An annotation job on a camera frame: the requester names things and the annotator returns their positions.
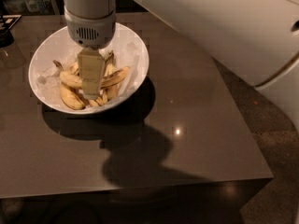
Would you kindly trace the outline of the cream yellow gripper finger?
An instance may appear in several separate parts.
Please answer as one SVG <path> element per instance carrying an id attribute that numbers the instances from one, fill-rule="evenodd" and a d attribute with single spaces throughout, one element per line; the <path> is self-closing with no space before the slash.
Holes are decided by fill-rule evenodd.
<path id="1" fill-rule="evenodd" d="M 97 49 L 85 48 L 78 54 L 78 68 L 84 98 L 95 100 L 104 74 L 104 57 Z"/>

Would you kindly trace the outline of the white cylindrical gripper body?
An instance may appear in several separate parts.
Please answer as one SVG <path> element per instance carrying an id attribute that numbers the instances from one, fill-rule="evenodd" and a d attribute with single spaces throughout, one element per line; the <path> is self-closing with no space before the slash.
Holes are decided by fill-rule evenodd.
<path id="1" fill-rule="evenodd" d="M 115 34 L 116 14 L 114 10 L 102 18 L 87 19 L 65 9 L 64 16 L 70 37 L 83 48 L 105 48 Z"/>

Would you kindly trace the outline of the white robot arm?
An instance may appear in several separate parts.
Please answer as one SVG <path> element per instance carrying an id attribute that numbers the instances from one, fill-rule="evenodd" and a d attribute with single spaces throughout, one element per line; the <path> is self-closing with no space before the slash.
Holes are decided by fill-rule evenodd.
<path id="1" fill-rule="evenodd" d="M 299 129 L 299 0 L 134 0 L 282 110 Z M 116 0 L 64 0 L 70 31 L 112 38 Z"/>

